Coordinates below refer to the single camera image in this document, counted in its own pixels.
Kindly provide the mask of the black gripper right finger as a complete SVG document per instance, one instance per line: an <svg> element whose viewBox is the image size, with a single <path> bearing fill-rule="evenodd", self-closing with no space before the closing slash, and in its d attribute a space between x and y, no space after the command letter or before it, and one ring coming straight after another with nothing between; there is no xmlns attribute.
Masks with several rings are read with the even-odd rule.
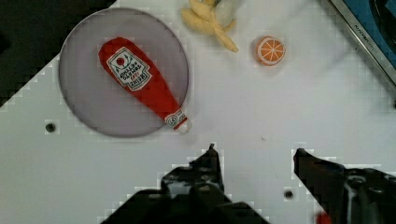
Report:
<svg viewBox="0 0 396 224"><path fill-rule="evenodd" d="M346 168L299 148L294 173L331 224L395 224L396 179L374 168Z"/></svg>

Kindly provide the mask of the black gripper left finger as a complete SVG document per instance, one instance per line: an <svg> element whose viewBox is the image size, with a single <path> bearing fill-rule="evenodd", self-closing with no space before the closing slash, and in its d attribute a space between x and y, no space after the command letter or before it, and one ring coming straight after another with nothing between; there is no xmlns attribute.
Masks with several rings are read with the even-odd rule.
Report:
<svg viewBox="0 0 396 224"><path fill-rule="evenodd" d="M159 189L135 193L101 224L270 224L224 193L219 153L210 146L165 175Z"/></svg>

